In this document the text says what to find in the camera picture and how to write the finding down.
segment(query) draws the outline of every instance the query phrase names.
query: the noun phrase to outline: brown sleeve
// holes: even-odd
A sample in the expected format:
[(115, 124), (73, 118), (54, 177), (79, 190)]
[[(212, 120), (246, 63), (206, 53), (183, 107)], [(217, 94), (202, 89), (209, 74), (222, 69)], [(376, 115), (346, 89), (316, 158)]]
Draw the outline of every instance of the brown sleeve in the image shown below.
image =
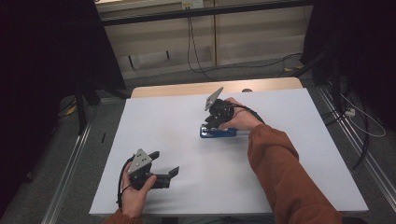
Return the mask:
[(276, 223), (341, 223), (338, 213), (298, 162), (287, 135), (266, 124), (249, 135), (248, 160)]
[(121, 210), (117, 210), (113, 216), (106, 220), (105, 224), (142, 224), (143, 221), (140, 217), (130, 218), (125, 216)]

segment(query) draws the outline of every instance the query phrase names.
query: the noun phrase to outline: horizontal black bar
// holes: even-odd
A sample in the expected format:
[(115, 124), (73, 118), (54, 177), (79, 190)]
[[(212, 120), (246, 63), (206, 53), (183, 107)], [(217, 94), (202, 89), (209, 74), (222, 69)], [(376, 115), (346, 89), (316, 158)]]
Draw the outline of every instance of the horizontal black bar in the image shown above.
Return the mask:
[(129, 23), (139, 23), (145, 21), (164, 21), (164, 20), (173, 20), (173, 19), (188, 18), (188, 17), (211, 16), (211, 15), (258, 11), (258, 10), (267, 10), (267, 9), (276, 9), (276, 8), (285, 8), (285, 7), (303, 7), (303, 6), (311, 6), (313, 5), (313, 3), (314, 0), (284, 0), (284, 1), (274, 1), (274, 2), (238, 5), (238, 6), (229, 6), (229, 7), (205, 7), (205, 8), (196, 8), (190, 10), (154, 13), (148, 15), (109, 18), (109, 19), (103, 19), (101, 21), (84, 21), (79, 23), (69, 23), (69, 24), (64, 24), (63, 27), (81, 26), (81, 25), (82, 26), (113, 26), (113, 25), (129, 24)]

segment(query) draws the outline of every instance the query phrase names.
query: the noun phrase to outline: person's right hand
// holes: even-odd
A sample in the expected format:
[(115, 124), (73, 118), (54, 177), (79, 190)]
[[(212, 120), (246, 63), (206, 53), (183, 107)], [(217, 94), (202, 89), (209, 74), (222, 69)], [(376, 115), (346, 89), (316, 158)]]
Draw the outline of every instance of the person's right hand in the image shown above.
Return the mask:
[[(225, 99), (225, 101), (228, 101), (236, 105), (242, 105), (232, 97)], [(235, 107), (233, 118), (228, 122), (224, 122), (220, 124), (219, 128), (222, 130), (227, 128), (235, 128), (241, 131), (251, 131), (254, 127), (256, 127), (259, 124), (262, 124), (262, 122), (256, 119), (256, 117), (254, 117), (246, 109), (241, 107)]]

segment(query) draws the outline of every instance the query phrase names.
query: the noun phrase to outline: table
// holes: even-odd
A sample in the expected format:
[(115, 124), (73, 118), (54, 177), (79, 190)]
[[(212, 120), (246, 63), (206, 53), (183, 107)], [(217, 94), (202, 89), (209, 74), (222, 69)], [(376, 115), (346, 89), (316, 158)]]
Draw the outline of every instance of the table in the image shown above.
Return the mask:
[[(288, 134), (300, 163), (337, 210), (368, 209), (306, 89), (296, 78), (280, 78), (135, 89), (125, 105), (90, 214), (108, 216), (117, 209), (114, 184), (109, 183), (118, 181), (121, 165), (139, 147), (148, 154), (161, 152), (152, 165), (154, 174), (180, 166), (169, 189), (149, 193), (145, 215), (271, 214), (246, 159), (248, 138), (199, 137), (200, 124), (208, 116), (205, 98), (220, 86), (224, 87), (220, 99), (234, 97), (255, 105), (252, 109), (267, 124)], [(182, 92), (193, 94), (180, 96)]]

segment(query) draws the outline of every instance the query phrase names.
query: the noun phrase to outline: white cable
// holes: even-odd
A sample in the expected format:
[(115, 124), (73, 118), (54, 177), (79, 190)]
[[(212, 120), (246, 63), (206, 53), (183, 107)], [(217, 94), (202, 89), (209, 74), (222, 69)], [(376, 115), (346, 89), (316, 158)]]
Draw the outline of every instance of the white cable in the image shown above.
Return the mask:
[(356, 126), (358, 129), (360, 129), (362, 132), (371, 135), (372, 137), (383, 137), (383, 136), (385, 136), (385, 134), (387, 134), (387, 132), (385, 131), (384, 127), (382, 127), (382, 125), (380, 125), (375, 119), (373, 119), (372, 117), (370, 117), (370, 115), (364, 113), (364, 112), (363, 112), (362, 110), (360, 110), (357, 106), (355, 106), (355, 105), (353, 105), (352, 103), (350, 103), (350, 101), (348, 101), (348, 99), (347, 99), (343, 94), (341, 94), (341, 96), (342, 96), (350, 105), (352, 105), (353, 107), (355, 107), (357, 110), (359, 110), (361, 113), (363, 113), (365, 116), (367, 116), (368, 118), (370, 118), (373, 122), (375, 122), (376, 125), (378, 125), (378, 127), (380, 127), (380, 128), (382, 129), (383, 133), (382, 133), (382, 134), (379, 134), (379, 135), (373, 134), (373, 133), (367, 133), (366, 131), (363, 130), (363, 128), (359, 127), (359, 125), (357, 125), (355, 122), (353, 122), (352, 118), (349, 116), (349, 120), (350, 120), (350, 122), (351, 122), (353, 125), (355, 125), (355, 126)]

